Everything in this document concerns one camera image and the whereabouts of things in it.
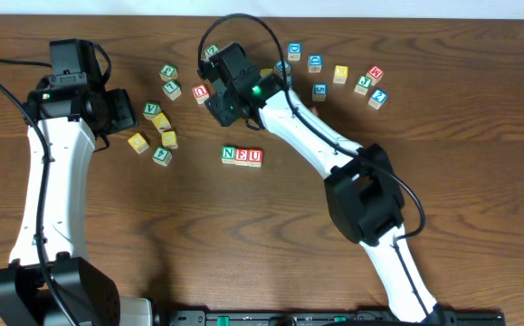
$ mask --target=alphabet block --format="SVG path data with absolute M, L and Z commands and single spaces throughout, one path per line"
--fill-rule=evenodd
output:
M 328 85 L 325 83 L 315 83 L 312 90 L 313 101 L 325 101 L 328 94 Z
M 263 151 L 261 149 L 249 149 L 247 155 L 247 165 L 250 167 L 261 168 Z
M 136 133 L 133 135 L 133 137 L 129 138 L 127 140 L 129 142 L 129 145 L 137 151 L 137 154 L 141 154 L 145 151 L 145 149 L 149 148 L 149 144 L 147 144 L 147 141 L 141 136 L 141 134 Z
M 159 132 L 165 132 L 171 129 L 171 123 L 169 123 L 169 120 L 167 119 L 165 114 L 163 114 L 163 112 L 153 117 L 153 119 L 151 119 L 151 122 L 153 122 L 155 128 L 157 128 Z
M 236 149 L 235 150 L 235 165 L 247 166 L 248 150 L 247 149 Z
M 385 72 L 382 69 L 372 66 L 367 73 L 367 77 L 372 80 L 372 86 L 375 86 L 378 82 L 382 81 L 382 76 L 384 74 Z
M 166 167 L 169 164 L 172 157 L 173 155 L 171 154 L 171 151 L 162 147 L 158 147 L 155 153 L 153 154 L 153 160 L 157 164 L 160 164 L 164 167 Z
M 322 55 L 321 54 L 310 54 L 308 56 L 308 72 L 321 72 L 322 71 Z
M 334 69 L 334 83 L 346 83 L 348 78 L 348 67 L 337 65 Z
M 289 75 L 291 72 L 291 64 L 289 61 L 284 60 L 286 62 L 286 75 Z M 281 76 L 281 60 L 278 60 L 276 62 L 276 65 L 273 66 L 273 71 L 278 75 Z
M 212 55 L 219 52 L 219 48 L 216 44 L 211 44 L 207 49 L 205 49 L 205 58 L 209 59 Z
M 197 104 L 203 104 L 205 100 L 209 99 L 209 92 L 203 84 L 195 86 L 191 91 L 193 92 Z
M 161 134 L 161 142 L 166 149 L 177 149 L 177 134 L 174 131 L 166 131 Z
M 268 68 L 268 69 L 261 69 L 260 70 L 260 76 L 265 77 L 267 75 L 269 75 L 270 73 L 273 73 L 273 70 L 272 68 Z
M 143 116 L 145 116 L 145 119 L 151 120 L 153 117 L 158 115 L 158 113 L 161 111 L 161 107 L 157 103 L 153 102 L 147 102 L 145 104 L 145 109 L 143 109 Z
M 160 75 L 164 82 L 174 81 L 177 78 L 177 68 L 170 64 L 166 64 L 161 69 Z
M 388 98 L 388 95 L 383 92 L 382 90 L 376 90 L 374 94 L 372 94 L 372 97 L 368 101 L 368 105 L 375 109 L 380 109 L 382 104 L 385 103 L 386 99 Z
M 163 92 L 172 101 L 181 95 L 181 89 L 174 81 L 170 81 L 163 86 Z
M 288 44 L 288 60 L 299 61 L 301 58 L 301 43 Z
M 372 86 L 372 80 L 366 76 L 360 76 L 354 91 L 360 95 L 366 95 L 370 86 Z
M 222 148 L 222 162 L 224 164 L 235 164 L 235 147 L 224 146 Z

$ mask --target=yellow block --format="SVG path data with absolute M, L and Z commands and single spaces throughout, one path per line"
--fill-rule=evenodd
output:
M 157 130 L 159 130 L 159 132 L 165 132 L 171 129 L 171 123 L 169 123 L 169 120 L 167 119 L 165 114 L 163 114 L 163 112 L 151 118 L 151 121 L 153 122 Z
M 133 137 L 129 138 L 128 142 L 131 145 L 131 147 L 137 151 L 138 154 L 142 153 L 143 151 L 145 151 L 145 149 L 149 148 L 149 145 L 147 144 L 143 136 L 141 136 L 141 134 L 139 133 L 136 133 L 135 135 L 133 135 Z
M 348 78 L 348 67 L 347 66 L 336 66 L 334 69 L 334 82 L 345 83 Z
M 166 149 L 176 149 L 179 147 L 177 145 L 177 134 L 174 131 L 166 131 L 162 133 L 161 142 Z
M 270 73 L 273 73 L 273 69 L 261 69 L 260 70 L 260 76 L 262 76 L 262 78 L 269 75 Z

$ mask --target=white arm segment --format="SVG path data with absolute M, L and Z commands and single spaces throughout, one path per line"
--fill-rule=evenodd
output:
M 317 130 L 330 139 L 336 141 L 340 147 L 352 151 L 358 150 L 360 144 L 348 140 L 314 116 L 301 102 L 295 92 L 290 91 L 292 104 L 297 106 L 300 114 L 306 118 Z M 314 135 L 300 120 L 293 116 L 283 91 L 276 93 L 266 101 L 266 106 L 260 109 L 263 126 L 271 133 L 279 136 L 292 145 L 308 162 L 320 173 L 323 178 L 330 175 L 334 167 L 343 167 L 351 157 L 335 153 L 334 149 L 322 139 Z M 400 264 L 395 249 L 391 247 L 395 236 L 405 233 L 405 226 L 394 227 L 386 232 L 376 247 L 360 243 L 367 251 L 376 272 L 380 277 L 388 295 L 389 306 L 393 314 L 400 321 L 420 322 L 426 315 L 423 308 L 413 294 L 406 273 Z M 398 241 L 400 253 L 405 260 L 406 268 L 410 273 L 416 290 L 419 292 L 426 310 L 431 313 L 436 304 L 435 298 L 424 286 L 421 275 L 416 269 L 413 257 L 408 251 L 406 240 Z
M 89 162 L 95 149 L 95 138 L 83 119 L 69 122 L 67 118 L 38 121 L 49 142 L 51 157 L 44 204 L 44 254 L 54 261 L 56 254 L 68 252 L 71 257 L 88 260 L 84 234 L 85 190 Z M 36 227 L 43 148 L 32 128 L 28 130 L 31 162 L 23 223 L 9 262 L 20 259 L 21 265 L 38 264 L 33 236 Z
M 342 137 L 326 123 L 316 117 L 308 110 L 298 98 L 294 91 L 290 91 L 291 102 L 300 109 L 300 114 L 319 130 L 323 135 L 337 142 L 340 147 L 351 151 L 361 148 L 360 144 Z M 263 126 L 272 134 L 286 140 L 292 145 L 308 162 L 326 178 L 334 167 L 344 167 L 351 157 L 335 150 L 314 135 L 300 120 L 291 113 L 290 106 L 286 101 L 283 91 L 280 91 L 266 101 L 266 106 L 260 109 L 260 118 Z
M 119 326 L 153 325 L 153 308 L 151 301 L 144 298 L 119 297 Z
M 380 242 L 378 246 L 373 247 L 363 242 L 360 244 L 367 251 L 370 261 L 376 268 L 376 272 L 385 286 L 386 294 L 388 295 L 388 306 L 392 313 L 400 321 L 421 322 L 426 318 L 423 307 L 416 299 L 413 293 L 413 288 L 408 282 L 405 270 L 400 264 L 398 255 L 392 247 L 395 237 L 405 234 L 405 225 L 400 227 L 393 227 L 390 231 L 378 239 Z M 424 286 L 423 279 L 416 269 L 413 257 L 408 251 L 408 244 L 406 240 L 399 240 L 396 242 L 400 249 L 400 254 L 405 261 L 406 269 L 413 279 L 414 286 L 423 301 L 424 307 L 428 313 L 433 312 L 436 304 L 436 299 L 428 292 Z

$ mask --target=black bracket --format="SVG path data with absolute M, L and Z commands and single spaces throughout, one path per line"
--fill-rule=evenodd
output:
M 58 259 L 49 266 L 61 297 L 78 322 L 119 325 L 119 292 L 109 277 L 80 257 Z M 38 265 L 12 263 L 0 269 L 0 317 L 6 325 L 66 324 L 50 292 L 41 289 L 43 285 Z
M 358 154 L 394 173 L 388 155 L 377 144 Z M 405 199 L 398 184 L 363 164 L 360 158 L 333 168 L 324 187 L 332 222 L 352 243 L 363 241 L 376 246 L 380 236 L 404 222 L 400 209 Z

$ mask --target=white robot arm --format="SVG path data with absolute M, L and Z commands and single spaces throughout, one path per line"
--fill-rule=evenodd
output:
M 71 320 L 73 325 L 158 326 L 165 320 L 150 300 L 120 297 L 116 284 L 88 262 L 85 239 L 86 179 L 96 138 L 138 125 L 129 96 L 121 89 L 105 90 L 110 60 L 97 44 L 72 39 L 51 42 L 50 49 L 52 76 L 30 92 L 21 108 L 32 121 L 31 167 L 20 234 L 8 267 L 0 269 L 0 316 L 7 325 Z M 109 63 L 104 74 L 95 49 Z M 46 148 L 50 159 L 43 178 Z M 36 249 L 41 189 L 42 261 Z
M 304 105 L 294 91 L 290 91 L 292 104 L 296 106 L 303 118 L 315 129 L 320 130 L 342 148 L 358 151 L 360 144 L 340 136 L 318 117 L 314 116 Z M 292 145 L 318 171 L 322 178 L 330 176 L 334 168 L 342 168 L 353 158 L 336 152 L 324 140 L 317 137 L 301 121 L 295 117 L 290 105 L 286 101 L 283 91 L 279 91 L 266 101 L 267 105 L 259 110 L 263 126 L 271 133 L 284 139 Z M 368 257 L 376 268 L 388 295 L 391 311 L 400 321 L 421 322 L 426 318 L 423 306 L 413 293 L 405 270 L 393 248 L 395 237 L 405 233 L 405 226 L 395 226 L 379 238 L 376 246 L 360 242 L 367 251 Z M 413 257 L 408 251 L 406 240 L 397 242 L 400 248 L 406 269 L 413 279 L 414 287 L 418 291 L 426 312 L 433 311 L 435 298 L 424 286 L 423 280 L 416 269 Z

